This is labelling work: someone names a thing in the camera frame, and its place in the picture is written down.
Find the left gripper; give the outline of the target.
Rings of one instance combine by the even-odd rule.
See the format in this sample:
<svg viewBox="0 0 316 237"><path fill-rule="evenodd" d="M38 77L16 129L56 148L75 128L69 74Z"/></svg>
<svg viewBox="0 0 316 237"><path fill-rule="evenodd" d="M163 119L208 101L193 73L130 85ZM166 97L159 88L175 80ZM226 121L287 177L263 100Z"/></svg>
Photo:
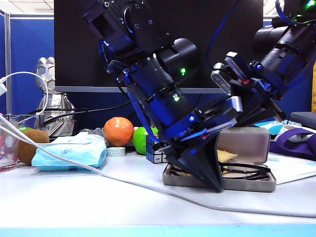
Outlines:
<svg viewBox="0 0 316 237"><path fill-rule="evenodd" d="M161 129L153 150L165 153L172 175L196 177L221 192L217 134L234 126L237 115L238 111L193 111L171 127Z"/></svg>

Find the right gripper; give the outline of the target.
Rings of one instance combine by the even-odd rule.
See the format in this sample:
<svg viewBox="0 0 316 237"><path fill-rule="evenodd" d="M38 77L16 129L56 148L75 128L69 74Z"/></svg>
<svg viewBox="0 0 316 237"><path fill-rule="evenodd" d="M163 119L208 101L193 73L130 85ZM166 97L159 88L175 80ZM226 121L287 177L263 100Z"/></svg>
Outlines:
<svg viewBox="0 0 316 237"><path fill-rule="evenodd" d="M258 80L251 80L247 84L231 80L231 95L241 98L243 112L237 116L238 127L271 117L277 121L286 119L286 113Z"/></svg>

